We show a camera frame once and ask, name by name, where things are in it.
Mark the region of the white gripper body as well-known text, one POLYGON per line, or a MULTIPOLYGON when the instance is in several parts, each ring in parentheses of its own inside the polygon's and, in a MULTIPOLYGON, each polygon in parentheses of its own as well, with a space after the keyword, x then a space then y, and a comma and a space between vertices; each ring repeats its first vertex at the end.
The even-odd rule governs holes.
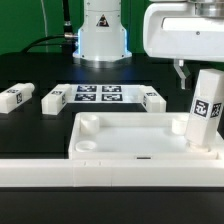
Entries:
POLYGON ((154 2, 144 15, 150 57, 224 62, 224 2, 154 2))

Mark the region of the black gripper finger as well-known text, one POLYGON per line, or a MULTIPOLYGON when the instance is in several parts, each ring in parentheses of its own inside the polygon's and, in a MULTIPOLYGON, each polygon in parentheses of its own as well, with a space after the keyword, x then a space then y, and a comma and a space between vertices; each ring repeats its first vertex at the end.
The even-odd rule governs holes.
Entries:
POLYGON ((188 89, 187 78, 190 76, 190 71, 182 59, 175 59, 173 61, 173 66, 177 74, 181 79, 181 88, 184 90, 188 89))

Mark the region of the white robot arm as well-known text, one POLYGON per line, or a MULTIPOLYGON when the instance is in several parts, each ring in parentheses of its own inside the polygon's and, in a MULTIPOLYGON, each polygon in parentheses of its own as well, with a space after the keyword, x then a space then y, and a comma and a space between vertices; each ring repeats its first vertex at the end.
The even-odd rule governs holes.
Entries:
MULTIPOLYGON (((143 20, 148 56, 169 58, 182 80, 186 60, 224 62, 224 0, 150 0, 143 20)), ((131 59, 127 31, 121 25, 121 0, 84 0, 73 60, 110 68, 131 59)))

